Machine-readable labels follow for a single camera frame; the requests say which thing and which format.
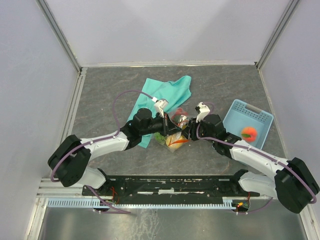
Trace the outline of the fake peach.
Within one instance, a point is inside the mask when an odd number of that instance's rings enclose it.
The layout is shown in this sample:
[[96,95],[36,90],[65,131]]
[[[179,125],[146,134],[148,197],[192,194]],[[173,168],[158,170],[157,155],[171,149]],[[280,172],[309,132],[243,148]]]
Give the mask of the fake peach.
[[241,131],[241,137],[248,143],[255,142],[258,137],[258,131],[252,126],[244,127]]

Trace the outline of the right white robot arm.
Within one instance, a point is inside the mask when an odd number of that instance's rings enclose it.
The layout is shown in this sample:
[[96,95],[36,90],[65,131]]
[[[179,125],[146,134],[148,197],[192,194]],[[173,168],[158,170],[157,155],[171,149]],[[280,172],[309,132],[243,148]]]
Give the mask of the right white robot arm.
[[250,145],[228,132],[217,114],[209,114],[203,119],[182,115],[179,125],[182,134],[189,140],[209,141],[218,154],[259,171],[260,174],[238,171],[235,180],[229,183],[229,189],[234,195],[255,192],[276,198],[295,214],[317,202],[320,187],[300,158],[289,160],[277,157]]

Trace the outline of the yellow fake lemon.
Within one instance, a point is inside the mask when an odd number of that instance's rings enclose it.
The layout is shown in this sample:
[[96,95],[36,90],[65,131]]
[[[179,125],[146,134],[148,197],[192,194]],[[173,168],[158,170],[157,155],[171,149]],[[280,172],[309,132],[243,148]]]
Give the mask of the yellow fake lemon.
[[182,135],[178,137],[176,134],[174,134],[165,139],[165,144],[171,149],[178,149],[183,145],[185,140],[186,139]]

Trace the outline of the clear zip top bag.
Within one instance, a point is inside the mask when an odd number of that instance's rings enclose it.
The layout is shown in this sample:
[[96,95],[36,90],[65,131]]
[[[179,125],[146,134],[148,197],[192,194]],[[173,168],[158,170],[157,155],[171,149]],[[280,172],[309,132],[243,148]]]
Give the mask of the clear zip top bag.
[[182,108],[178,107],[168,113],[170,128],[165,135],[159,132],[153,134],[155,141],[161,146],[168,149],[171,153],[190,142],[189,137],[189,114]]

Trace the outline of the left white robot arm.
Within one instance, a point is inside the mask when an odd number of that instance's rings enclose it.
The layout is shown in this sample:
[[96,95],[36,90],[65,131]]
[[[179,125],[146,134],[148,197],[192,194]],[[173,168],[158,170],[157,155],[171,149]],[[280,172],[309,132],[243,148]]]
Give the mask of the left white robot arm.
[[51,180],[61,182],[64,187],[74,184],[90,186],[99,195],[106,195],[111,183],[101,170],[88,166],[89,161],[100,156],[126,151],[137,146],[145,135],[159,133],[164,137],[181,132],[168,113],[157,113],[155,117],[147,108],[141,108],[123,127],[111,134],[94,138],[68,136],[48,159],[52,170]]

